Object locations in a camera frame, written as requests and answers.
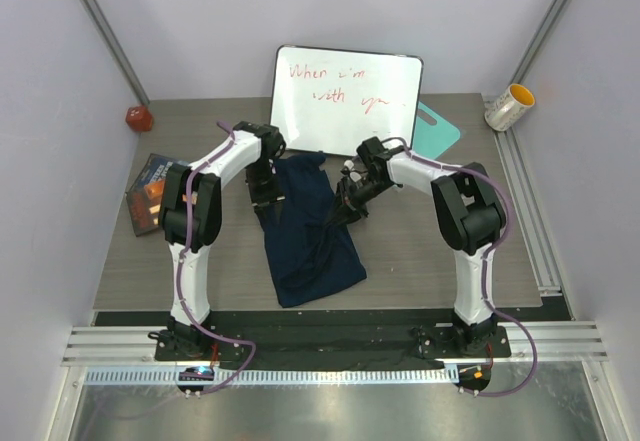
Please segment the dark blue t shirt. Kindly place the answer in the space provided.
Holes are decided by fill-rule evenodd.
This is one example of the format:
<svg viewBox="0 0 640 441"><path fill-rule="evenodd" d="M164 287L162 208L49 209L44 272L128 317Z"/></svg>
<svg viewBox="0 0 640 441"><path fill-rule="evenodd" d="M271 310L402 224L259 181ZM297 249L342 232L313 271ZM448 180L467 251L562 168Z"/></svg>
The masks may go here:
<svg viewBox="0 0 640 441"><path fill-rule="evenodd" d="M258 215L278 303L293 308L367 278L346 226L326 223L334 191L326 156L299 154L274 162L284 201Z"/></svg>

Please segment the white whiteboard with red writing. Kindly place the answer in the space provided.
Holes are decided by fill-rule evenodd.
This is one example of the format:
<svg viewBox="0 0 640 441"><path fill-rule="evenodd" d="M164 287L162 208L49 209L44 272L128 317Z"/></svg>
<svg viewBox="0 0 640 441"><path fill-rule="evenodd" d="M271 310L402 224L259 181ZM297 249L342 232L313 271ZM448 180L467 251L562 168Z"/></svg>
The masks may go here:
<svg viewBox="0 0 640 441"><path fill-rule="evenodd" d="M269 123L297 151L348 156L374 136L409 142L423 67L417 56L283 45Z"/></svg>

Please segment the blue nineteen eighty-four book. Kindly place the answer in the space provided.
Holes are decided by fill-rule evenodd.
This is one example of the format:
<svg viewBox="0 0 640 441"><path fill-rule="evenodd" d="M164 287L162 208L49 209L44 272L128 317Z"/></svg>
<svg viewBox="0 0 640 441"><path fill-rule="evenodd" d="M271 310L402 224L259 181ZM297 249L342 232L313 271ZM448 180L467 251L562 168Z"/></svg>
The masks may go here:
<svg viewBox="0 0 640 441"><path fill-rule="evenodd" d="M138 176L138 181L142 185L147 185L164 179L168 170L174 164L187 165L187 162L157 153L151 153Z"/></svg>

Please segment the dark orange cover book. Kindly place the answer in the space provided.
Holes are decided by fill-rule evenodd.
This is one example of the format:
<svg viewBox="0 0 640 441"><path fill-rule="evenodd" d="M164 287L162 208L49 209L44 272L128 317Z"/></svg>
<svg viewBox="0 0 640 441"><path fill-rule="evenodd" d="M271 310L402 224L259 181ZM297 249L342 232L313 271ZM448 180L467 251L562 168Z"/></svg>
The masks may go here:
<svg viewBox="0 0 640 441"><path fill-rule="evenodd" d="M159 212L165 186L160 179L142 187L132 188L126 194L132 228L136 237L146 235L159 228Z"/></svg>

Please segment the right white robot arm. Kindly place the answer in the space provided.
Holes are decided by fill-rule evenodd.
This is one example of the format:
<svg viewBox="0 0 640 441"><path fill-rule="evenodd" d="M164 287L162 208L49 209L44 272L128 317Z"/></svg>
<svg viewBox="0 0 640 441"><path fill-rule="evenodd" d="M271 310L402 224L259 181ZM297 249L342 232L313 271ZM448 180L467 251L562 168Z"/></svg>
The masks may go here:
<svg viewBox="0 0 640 441"><path fill-rule="evenodd" d="M368 216L366 204L392 187L410 187L432 197L439 232L453 250L456 298L451 341L457 352L483 352L497 334L492 300L493 257L508 228L504 193L485 167L443 164L410 149L401 137L363 141L356 158L362 172L347 161L326 219L343 226Z"/></svg>

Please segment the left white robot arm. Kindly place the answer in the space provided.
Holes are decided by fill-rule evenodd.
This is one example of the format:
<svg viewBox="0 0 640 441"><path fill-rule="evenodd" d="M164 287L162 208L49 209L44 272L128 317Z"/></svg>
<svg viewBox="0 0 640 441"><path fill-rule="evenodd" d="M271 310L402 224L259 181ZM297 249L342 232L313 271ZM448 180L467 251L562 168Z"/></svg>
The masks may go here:
<svg viewBox="0 0 640 441"><path fill-rule="evenodd" d="M187 165L172 166L165 178L158 223L173 265L173 304L167 327L149 335L160 361L200 360L225 338L211 331L208 301L209 253L222 227L222 191L244 173L252 208L261 215L285 200L274 161L286 142L275 126L242 121L224 127L226 139Z"/></svg>

